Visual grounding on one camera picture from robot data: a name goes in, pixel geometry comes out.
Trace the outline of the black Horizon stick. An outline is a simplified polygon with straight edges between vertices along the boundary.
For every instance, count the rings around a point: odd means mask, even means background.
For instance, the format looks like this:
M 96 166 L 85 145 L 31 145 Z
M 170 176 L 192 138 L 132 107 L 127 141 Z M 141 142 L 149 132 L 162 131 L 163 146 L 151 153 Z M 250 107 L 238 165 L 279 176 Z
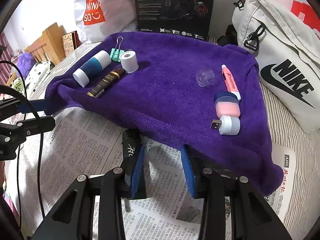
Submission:
M 138 129 L 127 129 L 123 132 L 123 162 L 121 167 L 125 170 L 126 161 L 124 160 L 130 153 L 138 152 L 143 146 L 140 131 Z

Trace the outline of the white USB night light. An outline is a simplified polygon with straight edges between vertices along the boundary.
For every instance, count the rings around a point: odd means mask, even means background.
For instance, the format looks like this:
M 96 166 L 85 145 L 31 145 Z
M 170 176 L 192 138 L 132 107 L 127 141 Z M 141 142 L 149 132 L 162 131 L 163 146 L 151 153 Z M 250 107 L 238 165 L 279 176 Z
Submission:
M 241 125 L 238 117 L 222 115 L 219 120 L 212 120 L 210 127 L 218 130 L 220 135 L 237 135 Z

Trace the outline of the black gold lighter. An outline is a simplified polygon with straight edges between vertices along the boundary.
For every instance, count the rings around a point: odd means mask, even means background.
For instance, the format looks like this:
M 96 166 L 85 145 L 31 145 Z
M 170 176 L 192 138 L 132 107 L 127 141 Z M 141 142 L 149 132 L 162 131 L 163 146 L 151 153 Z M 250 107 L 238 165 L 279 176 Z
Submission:
M 89 92 L 87 92 L 88 96 L 93 98 L 98 98 L 107 91 L 116 81 L 118 81 L 125 74 L 125 70 L 123 68 L 117 68 L 110 71 L 106 76 L 104 76 Z

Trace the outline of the pink blue eraser case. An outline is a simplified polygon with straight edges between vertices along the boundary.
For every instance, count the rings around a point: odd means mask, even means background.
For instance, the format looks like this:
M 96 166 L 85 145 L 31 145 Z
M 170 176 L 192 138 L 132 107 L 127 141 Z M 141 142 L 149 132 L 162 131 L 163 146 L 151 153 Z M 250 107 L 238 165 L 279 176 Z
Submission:
M 231 92 L 217 92 L 214 96 L 215 111 L 218 118 L 223 115 L 239 117 L 239 100 Z

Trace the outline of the blue white bottle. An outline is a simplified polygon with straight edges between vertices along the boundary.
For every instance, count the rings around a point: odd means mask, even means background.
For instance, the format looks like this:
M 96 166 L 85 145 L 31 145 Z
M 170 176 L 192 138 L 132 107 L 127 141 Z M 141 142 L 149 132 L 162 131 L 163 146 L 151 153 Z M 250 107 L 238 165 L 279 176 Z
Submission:
M 94 77 L 110 65 L 111 61 L 109 53 L 101 50 L 79 67 L 73 73 L 73 78 L 82 88 L 84 88 Z

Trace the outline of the pink highlighter pen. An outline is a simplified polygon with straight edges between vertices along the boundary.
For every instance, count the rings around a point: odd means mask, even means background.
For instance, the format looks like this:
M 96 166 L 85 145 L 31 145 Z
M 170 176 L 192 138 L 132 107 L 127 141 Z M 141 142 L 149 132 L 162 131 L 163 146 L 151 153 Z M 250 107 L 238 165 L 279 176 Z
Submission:
M 223 64 L 221 66 L 221 69 L 222 69 L 222 76 L 225 81 L 225 85 L 227 87 L 227 90 L 230 93 L 234 94 L 236 96 L 236 98 L 240 101 L 241 95 L 240 95 L 240 92 L 237 88 L 237 85 L 235 83 L 235 79 L 234 79 L 231 71 L 228 69 L 228 67 L 225 64 Z

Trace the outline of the clear plastic cap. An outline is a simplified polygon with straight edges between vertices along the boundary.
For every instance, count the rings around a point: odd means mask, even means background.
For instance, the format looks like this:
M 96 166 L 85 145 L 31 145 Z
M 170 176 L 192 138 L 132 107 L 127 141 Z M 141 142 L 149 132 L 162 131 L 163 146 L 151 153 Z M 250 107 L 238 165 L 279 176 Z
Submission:
M 200 87 L 215 85 L 215 74 L 211 68 L 202 68 L 196 73 L 196 81 Z

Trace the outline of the green binder clip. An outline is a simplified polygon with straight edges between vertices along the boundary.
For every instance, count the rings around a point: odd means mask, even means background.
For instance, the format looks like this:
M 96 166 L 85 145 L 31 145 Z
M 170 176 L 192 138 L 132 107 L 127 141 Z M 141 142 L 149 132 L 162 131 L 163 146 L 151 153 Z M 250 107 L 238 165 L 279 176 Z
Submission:
M 116 46 L 114 48 L 111 49 L 110 52 L 110 58 L 112 61 L 114 62 L 120 62 L 120 55 L 124 52 L 123 50 L 121 50 L 121 43 L 123 42 L 123 37 L 119 36 L 117 38 L 117 43 Z

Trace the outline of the white tape roll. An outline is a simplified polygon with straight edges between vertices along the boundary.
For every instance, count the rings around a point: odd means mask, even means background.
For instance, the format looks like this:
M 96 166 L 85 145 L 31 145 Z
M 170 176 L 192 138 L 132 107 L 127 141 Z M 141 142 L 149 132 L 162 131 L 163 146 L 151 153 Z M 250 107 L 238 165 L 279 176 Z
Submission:
M 121 62 L 121 66 L 125 70 L 125 72 L 133 73 L 138 70 L 139 65 L 135 51 L 125 51 L 120 55 L 119 59 Z

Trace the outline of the newspaper sheet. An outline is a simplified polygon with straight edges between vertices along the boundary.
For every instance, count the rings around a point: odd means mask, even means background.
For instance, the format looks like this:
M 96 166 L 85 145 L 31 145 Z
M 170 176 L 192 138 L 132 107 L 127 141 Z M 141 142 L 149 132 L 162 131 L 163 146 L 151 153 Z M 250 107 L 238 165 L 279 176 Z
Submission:
M 232 239 L 289 239 L 276 213 L 249 180 L 237 177 L 214 162 L 200 159 L 192 148 L 200 173 L 198 199 L 203 199 L 200 224 L 182 226 L 137 210 L 124 216 L 128 197 L 125 171 L 79 175 L 48 212 L 33 239 L 225 239 L 225 198 L 231 201 Z

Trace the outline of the wooden furniture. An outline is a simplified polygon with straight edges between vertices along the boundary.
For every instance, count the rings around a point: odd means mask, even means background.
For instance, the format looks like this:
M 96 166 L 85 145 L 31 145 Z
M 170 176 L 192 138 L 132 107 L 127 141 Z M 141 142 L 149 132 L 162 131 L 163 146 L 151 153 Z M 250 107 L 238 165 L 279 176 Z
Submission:
M 38 39 L 27 46 L 24 52 L 32 54 L 36 62 L 50 61 L 57 65 L 66 57 L 62 43 L 65 33 L 64 27 L 55 22 L 46 28 Z

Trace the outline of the purple towel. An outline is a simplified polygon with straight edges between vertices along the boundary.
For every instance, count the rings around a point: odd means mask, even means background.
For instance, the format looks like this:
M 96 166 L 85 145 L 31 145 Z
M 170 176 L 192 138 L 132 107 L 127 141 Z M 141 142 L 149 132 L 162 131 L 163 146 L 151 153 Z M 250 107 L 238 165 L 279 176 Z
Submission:
M 90 97 L 87 92 L 119 63 L 112 62 L 84 88 L 72 74 L 97 52 L 110 51 L 118 36 L 108 36 L 65 74 L 53 78 L 45 93 L 48 115 L 81 107 L 176 149 L 190 145 L 201 157 L 246 176 L 264 196 L 281 185 L 283 171 L 272 161 L 258 63 L 252 54 L 238 46 L 221 47 L 177 35 L 121 33 L 121 48 L 136 52 L 139 68 L 123 75 L 100 97 Z M 233 74 L 241 95 L 241 127 L 236 136 L 220 135 L 210 127 L 216 118 L 214 96 L 226 90 L 223 64 Z M 213 70 L 215 85 L 200 87 L 196 73 L 206 67 Z

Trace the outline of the patterned notebook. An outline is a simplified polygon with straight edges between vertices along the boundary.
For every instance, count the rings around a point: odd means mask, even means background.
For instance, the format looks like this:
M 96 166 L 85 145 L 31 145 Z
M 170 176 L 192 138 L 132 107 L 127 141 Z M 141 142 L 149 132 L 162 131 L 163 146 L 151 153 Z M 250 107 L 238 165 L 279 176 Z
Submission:
M 65 56 L 71 55 L 81 45 L 77 31 L 67 33 L 62 36 L 62 45 Z

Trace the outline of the white Miniso plastic bag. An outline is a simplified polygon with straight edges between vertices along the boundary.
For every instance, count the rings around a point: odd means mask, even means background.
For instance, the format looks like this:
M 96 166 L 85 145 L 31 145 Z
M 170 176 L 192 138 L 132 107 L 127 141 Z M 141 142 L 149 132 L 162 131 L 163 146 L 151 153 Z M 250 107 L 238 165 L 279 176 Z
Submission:
M 74 18 L 82 43 L 136 28 L 135 0 L 74 0 Z

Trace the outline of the white Nike waist bag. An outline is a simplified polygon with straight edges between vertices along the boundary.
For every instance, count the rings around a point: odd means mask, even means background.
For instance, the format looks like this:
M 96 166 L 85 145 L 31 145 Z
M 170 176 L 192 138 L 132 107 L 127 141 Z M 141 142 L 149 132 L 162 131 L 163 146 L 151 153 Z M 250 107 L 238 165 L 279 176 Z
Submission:
M 319 38 L 273 0 L 238 0 L 232 24 L 238 46 L 254 55 L 260 81 L 302 130 L 319 129 Z

